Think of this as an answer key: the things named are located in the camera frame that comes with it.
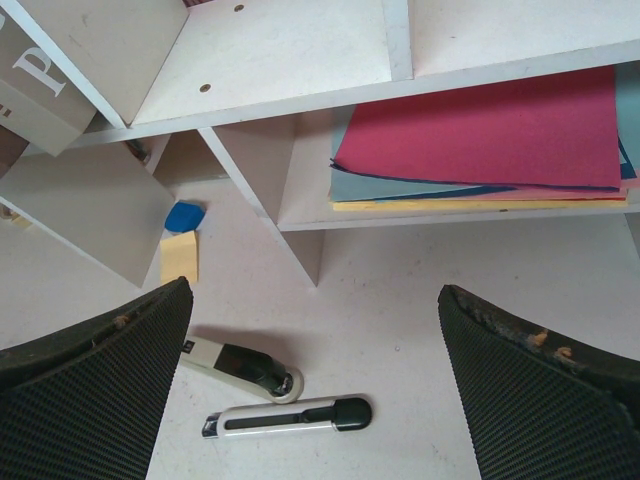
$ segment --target white table surface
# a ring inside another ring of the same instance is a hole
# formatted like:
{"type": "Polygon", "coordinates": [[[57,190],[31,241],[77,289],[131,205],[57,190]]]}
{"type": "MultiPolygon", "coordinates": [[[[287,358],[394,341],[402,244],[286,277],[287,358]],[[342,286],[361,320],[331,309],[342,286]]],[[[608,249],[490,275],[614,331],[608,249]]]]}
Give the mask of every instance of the white table surface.
{"type": "MultiPolygon", "coordinates": [[[[375,418],[361,432],[203,440],[208,414],[263,402],[178,367],[148,478],[478,478],[437,318],[445,283],[640,360],[640,261],[621,215],[333,231],[307,290],[230,182],[178,194],[208,203],[191,332],[297,366],[303,398],[366,394],[375,418]]],[[[0,221],[0,245],[0,348],[158,284],[157,256],[139,290],[35,227],[0,221]]]]}

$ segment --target white shelf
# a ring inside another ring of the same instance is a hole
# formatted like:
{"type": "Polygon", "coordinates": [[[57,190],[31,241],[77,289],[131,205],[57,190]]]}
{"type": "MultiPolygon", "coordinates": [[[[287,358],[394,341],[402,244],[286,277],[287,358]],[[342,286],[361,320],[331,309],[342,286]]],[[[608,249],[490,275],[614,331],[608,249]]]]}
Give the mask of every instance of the white shelf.
{"type": "Polygon", "coordinates": [[[514,211],[336,212],[329,203],[332,114],[304,113],[298,119],[278,228],[281,231],[563,217],[640,211],[640,195],[620,208],[559,208],[514,211]]]}
{"type": "Polygon", "coordinates": [[[189,10],[134,125],[232,123],[274,116],[278,102],[285,113],[314,109],[315,95],[391,80],[380,2],[248,0],[235,12],[238,3],[189,10]]]}
{"type": "Polygon", "coordinates": [[[640,55],[637,0],[415,0],[413,64],[448,88],[640,55]]]}
{"type": "Polygon", "coordinates": [[[396,82],[381,4],[236,5],[190,9],[133,122],[136,136],[640,59],[636,0],[417,0],[416,78],[396,82]]]}

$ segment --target yellow paper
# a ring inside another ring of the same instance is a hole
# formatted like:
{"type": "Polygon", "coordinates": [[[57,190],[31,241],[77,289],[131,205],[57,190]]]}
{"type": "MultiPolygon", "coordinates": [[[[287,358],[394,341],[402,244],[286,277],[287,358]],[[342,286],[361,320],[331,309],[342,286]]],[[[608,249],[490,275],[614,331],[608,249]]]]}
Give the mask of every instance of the yellow paper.
{"type": "Polygon", "coordinates": [[[187,232],[160,242],[162,254],[161,283],[169,283],[178,277],[187,277],[193,285],[198,281],[198,237],[187,232]]]}
{"type": "Polygon", "coordinates": [[[29,228],[31,226],[31,222],[29,220],[18,214],[14,214],[11,223],[18,225],[20,228],[29,228]]]}
{"type": "Polygon", "coordinates": [[[442,210],[523,210],[547,208],[606,208],[626,207],[626,200],[441,200],[417,199],[387,202],[332,202],[333,210],[339,212],[406,212],[442,210]]]}

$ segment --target stapler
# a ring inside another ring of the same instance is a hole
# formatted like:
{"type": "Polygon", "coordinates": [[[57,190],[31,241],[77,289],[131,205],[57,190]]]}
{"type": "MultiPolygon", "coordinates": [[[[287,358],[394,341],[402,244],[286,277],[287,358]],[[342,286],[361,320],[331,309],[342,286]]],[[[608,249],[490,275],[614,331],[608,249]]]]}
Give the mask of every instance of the stapler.
{"type": "Polygon", "coordinates": [[[295,402],[304,386],[297,369],[285,367],[266,353],[189,335],[180,364],[279,404],[295,402]]]}

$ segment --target blue eraser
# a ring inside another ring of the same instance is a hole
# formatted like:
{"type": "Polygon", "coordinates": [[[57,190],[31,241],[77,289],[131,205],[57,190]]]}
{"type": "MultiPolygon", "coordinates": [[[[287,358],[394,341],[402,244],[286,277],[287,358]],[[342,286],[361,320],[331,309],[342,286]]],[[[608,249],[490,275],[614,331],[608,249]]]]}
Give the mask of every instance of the blue eraser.
{"type": "Polygon", "coordinates": [[[173,233],[190,232],[198,228],[203,218],[204,209],[200,205],[178,202],[167,215],[164,228],[173,233]]]}

